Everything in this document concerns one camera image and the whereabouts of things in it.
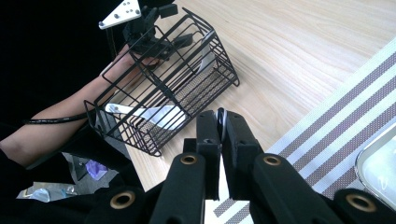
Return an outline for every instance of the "light wood surface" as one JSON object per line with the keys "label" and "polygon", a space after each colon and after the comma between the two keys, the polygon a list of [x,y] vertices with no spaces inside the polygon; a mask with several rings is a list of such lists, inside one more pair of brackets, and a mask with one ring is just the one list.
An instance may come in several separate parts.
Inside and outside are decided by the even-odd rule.
{"label": "light wood surface", "polygon": [[[176,0],[216,30],[240,78],[205,110],[242,115],[265,150],[396,36],[396,1]],[[145,190],[166,178],[195,119],[160,158],[128,147]]]}

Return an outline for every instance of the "black wire basket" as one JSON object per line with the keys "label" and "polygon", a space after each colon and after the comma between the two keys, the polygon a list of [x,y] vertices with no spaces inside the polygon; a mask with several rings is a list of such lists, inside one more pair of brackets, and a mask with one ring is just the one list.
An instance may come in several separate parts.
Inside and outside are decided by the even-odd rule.
{"label": "black wire basket", "polygon": [[[142,57],[131,54],[136,63],[120,78],[110,81],[103,73],[110,87],[94,102],[85,102],[87,110],[95,112],[88,113],[91,126],[103,137],[161,156],[161,148],[173,136],[228,87],[239,85],[213,27],[183,9],[186,15],[166,33],[154,25],[130,46],[136,52],[155,34],[154,44],[139,52]],[[160,62],[156,67],[145,65],[150,64],[147,58]],[[134,69],[139,76],[124,84]]]}

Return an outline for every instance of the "striped mat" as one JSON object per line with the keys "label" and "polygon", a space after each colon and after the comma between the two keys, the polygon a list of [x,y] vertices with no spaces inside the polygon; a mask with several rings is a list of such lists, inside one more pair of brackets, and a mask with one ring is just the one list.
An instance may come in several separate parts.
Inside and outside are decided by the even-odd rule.
{"label": "striped mat", "polygon": [[[396,38],[266,152],[286,158],[313,190],[332,198],[339,189],[363,189],[355,160],[395,122]],[[252,223],[248,202],[227,199],[226,191],[220,185],[213,202],[217,223]]]}

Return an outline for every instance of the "person's arm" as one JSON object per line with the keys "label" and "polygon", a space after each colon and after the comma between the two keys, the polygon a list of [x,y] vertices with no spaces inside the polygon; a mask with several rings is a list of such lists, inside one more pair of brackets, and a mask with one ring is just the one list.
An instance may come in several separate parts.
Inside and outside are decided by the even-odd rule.
{"label": "person's arm", "polygon": [[[125,46],[120,55],[127,49],[127,46]],[[106,78],[112,79],[113,81],[116,80],[133,63],[134,60],[129,53],[127,53],[118,63],[107,71]],[[129,76],[127,76],[127,78],[131,80],[138,73],[139,71],[135,69]],[[104,80],[102,76],[99,76],[75,94],[56,105],[44,109],[33,116],[32,119],[67,118],[85,113],[86,109],[83,103],[84,100],[93,102],[109,86],[110,84]],[[6,139],[0,141],[0,148],[5,152],[9,159],[27,167],[41,156],[51,153],[61,147],[85,121],[86,119],[58,124],[27,124],[19,128]]]}

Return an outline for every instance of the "white bracket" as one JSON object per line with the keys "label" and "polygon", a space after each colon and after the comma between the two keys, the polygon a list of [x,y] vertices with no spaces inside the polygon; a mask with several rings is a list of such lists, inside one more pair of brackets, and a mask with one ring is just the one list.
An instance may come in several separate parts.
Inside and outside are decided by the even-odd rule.
{"label": "white bracket", "polygon": [[141,12],[137,0],[124,0],[103,21],[99,21],[99,28],[104,30],[139,17]]}

